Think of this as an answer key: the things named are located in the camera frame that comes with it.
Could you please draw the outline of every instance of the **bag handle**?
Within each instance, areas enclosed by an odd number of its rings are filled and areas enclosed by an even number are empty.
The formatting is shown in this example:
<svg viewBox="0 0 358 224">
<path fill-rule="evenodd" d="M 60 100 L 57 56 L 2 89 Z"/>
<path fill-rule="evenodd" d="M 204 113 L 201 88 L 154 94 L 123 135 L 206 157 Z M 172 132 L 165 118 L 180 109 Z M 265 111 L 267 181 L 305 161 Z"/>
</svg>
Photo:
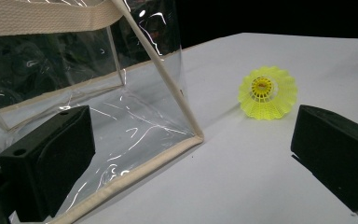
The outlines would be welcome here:
<svg viewBox="0 0 358 224">
<path fill-rule="evenodd" d="M 110 26 L 121 16 L 111 0 L 92 7 L 0 0 L 0 36 L 94 31 Z"/>
</svg>

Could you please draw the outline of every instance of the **table surface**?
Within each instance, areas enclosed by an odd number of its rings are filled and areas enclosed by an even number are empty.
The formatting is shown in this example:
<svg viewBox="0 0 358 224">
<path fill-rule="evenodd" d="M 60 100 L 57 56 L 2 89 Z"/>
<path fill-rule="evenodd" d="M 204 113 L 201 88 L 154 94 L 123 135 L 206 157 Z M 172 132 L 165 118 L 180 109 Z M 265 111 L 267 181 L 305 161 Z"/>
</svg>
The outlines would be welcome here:
<svg viewBox="0 0 358 224">
<path fill-rule="evenodd" d="M 282 119 L 250 119 L 237 101 L 242 79 L 263 65 L 296 79 Z M 237 34 L 184 49 L 183 66 L 204 143 L 77 223 L 358 223 L 290 150 L 300 105 L 358 123 L 358 39 Z"/>
</svg>

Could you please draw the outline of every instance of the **dark background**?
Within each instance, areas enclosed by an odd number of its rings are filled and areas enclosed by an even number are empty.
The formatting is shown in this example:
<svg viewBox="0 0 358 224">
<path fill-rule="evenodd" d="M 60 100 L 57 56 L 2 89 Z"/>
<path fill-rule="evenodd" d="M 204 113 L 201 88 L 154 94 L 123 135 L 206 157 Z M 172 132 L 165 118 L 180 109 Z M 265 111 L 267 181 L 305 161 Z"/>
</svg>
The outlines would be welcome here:
<svg viewBox="0 0 358 224">
<path fill-rule="evenodd" d="M 358 1 L 325 2 L 176 0 L 182 48 L 238 33 L 358 38 Z"/>
</svg>

